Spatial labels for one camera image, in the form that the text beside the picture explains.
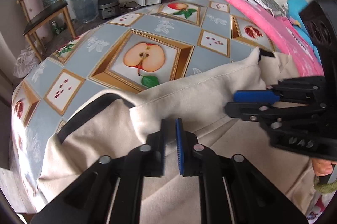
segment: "wooden chair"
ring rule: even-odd
[[[65,20],[65,22],[68,26],[68,29],[69,29],[72,37],[74,39],[76,38],[76,33],[75,33],[74,27],[72,25],[70,15],[69,15],[69,11],[68,11],[68,8],[67,8],[68,3],[66,1],[58,0],[56,3],[51,4],[50,6],[46,7],[43,11],[41,11],[38,15],[36,15],[31,20],[28,17],[27,9],[26,9],[26,6],[25,6],[25,3],[23,2],[23,0],[17,0],[17,3],[22,6],[22,9],[25,13],[26,19],[28,21],[28,24],[25,28],[25,31],[24,31],[23,35],[26,37],[27,42],[30,44],[31,48],[35,52],[35,54],[38,57],[38,59],[40,60],[40,62],[43,61],[42,56],[41,56],[40,52],[37,50],[37,48],[35,47],[34,43],[32,42],[32,40],[30,38],[30,35],[33,35],[34,38],[39,43],[39,45],[45,50],[45,47],[44,47],[43,43],[40,41],[39,37],[36,34],[36,30],[39,27],[41,27],[42,25],[44,25],[45,23],[47,23],[49,20],[56,17],[60,13],[63,13],[64,20]]]

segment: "blue gripper pad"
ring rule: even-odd
[[[269,103],[272,105],[277,101],[280,101],[280,96],[276,96],[273,91],[269,90],[237,91],[233,95],[233,102]]]

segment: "human hand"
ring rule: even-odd
[[[315,175],[325,176],[330,175],[333,171],[332,165],[337,164],[337,161],[330,161],[325,159],[312,158],[312,167],[314,168]]]

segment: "black chair seat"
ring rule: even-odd
[[[64,8],[68,5],[66,1],[57,1],[54,4],[51,4],[49,7],[45,8],[38,15],[36,15],[32,20],[30,20],[25,28],[23,35],[26,35],[29,31],[31,31],[34,27],[36,27],[39,23],[43,22],[53,13],[59,11],[61,8]]]

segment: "chair leg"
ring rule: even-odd
[[[35,55],[37,56],[37,58],[40,60],[40,62],[42,62],[42,61],[43,61],[43,58],[42,58],[40,52],[39,52],[39,51],[37,50],[37,48],[35,47],[35,45],[34,45],[34,43],[32,42],[32,40],[30,39],[29,34],[26,34],[25,37],[26,37],[27,42],[28,42],[29,45],[31,46],[32,50],[34,51]]]
[[[74,30],[74,26],[72,25],[71,18],[70,18],[69,11],[68,11],[67,7],[63,8],[63,15],[64,15],[64,20],[65,20],[65,22],[68,26],[69,31],[70,31],[72,37],[75,39],[77,37],[77,35],[76,35],[75,30]]]
[[[43,49],[43,52],[45,52],[45,46],[41,42],[41,40],[40,40],[39,36],[37,35],[36,31],[34,31],[33,36],[34,36],[35,40],[37,40],[37,42],[40,45],[40,47]]]

